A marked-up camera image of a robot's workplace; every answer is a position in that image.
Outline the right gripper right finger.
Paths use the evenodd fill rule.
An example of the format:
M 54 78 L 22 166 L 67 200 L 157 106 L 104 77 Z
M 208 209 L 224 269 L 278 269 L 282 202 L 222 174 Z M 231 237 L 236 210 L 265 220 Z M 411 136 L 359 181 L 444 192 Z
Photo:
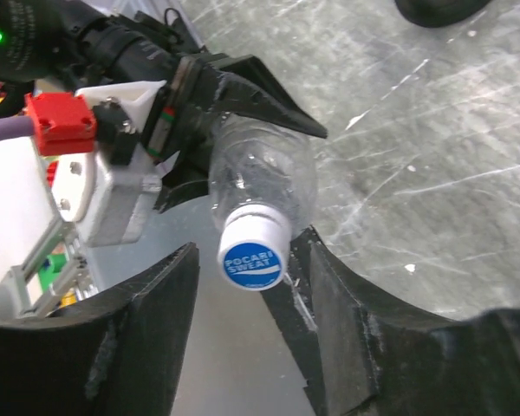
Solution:
M 263 293 L 318 415 L 520 415 L 520 309 L 453 321 L 354 273 L 308 228 Z

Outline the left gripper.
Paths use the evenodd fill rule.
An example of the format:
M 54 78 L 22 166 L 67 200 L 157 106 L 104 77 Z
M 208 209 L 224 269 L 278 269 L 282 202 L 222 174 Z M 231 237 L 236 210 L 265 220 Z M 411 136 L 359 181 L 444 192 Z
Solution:
M 266 65 L 253 55 L 169 55 L 159 66 L 165 86 L 153 102 L 142 142 L 159 163 L 175 158 L 160 175 L 154 209 L 165 212 L 208 193 L 212 127 L 233 113 L 325 139 L 328 130 L 302 110 Z M 203 109 L 199 101 L 203 99 Z

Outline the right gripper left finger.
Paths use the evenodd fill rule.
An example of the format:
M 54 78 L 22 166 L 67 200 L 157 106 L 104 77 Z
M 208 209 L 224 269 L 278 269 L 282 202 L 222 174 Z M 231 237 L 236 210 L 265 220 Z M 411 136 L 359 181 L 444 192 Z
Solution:
M 0 415 L 167 415 L 198 292 L 188 243 L 45 318 L 0 323 Z

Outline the clear bottle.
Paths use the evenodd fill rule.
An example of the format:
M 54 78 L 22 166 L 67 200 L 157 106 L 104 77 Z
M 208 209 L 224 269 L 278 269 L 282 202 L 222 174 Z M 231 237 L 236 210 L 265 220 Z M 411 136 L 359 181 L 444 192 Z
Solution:
M 237 208 L 261 204 L 279 210 L 291 241 L 311 223 L 317 196 L 309 136 L 236 115 L 221 124 L 209 171 L 211 212 L 220 232 Z

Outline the blue clear bottle cap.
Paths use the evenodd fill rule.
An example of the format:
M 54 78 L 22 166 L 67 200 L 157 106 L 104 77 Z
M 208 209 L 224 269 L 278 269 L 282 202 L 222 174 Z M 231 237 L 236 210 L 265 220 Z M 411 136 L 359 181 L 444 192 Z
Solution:
M 288 266 L 291 222 L 261 204 L 237 208 L 226 219 L 218 246 L 222 276 L 240 289 L 264 291 L 277 286 Z

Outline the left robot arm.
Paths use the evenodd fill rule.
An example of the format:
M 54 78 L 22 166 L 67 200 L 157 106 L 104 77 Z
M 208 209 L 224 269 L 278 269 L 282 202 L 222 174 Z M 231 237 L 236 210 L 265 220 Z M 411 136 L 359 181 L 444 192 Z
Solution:
M 168 21 L 144 12 L 106 15 L 83 1 L 0 1 L 0 118 L 18 114 L 39 79 L 68 92 L 160 84 L 139 139 L 157 161 L 177 157 L 158 211 L 207 193 L 211 130 L 223 114 L 328 135 L 262 61 L 213 54 L 196 41 L 181 12 Z

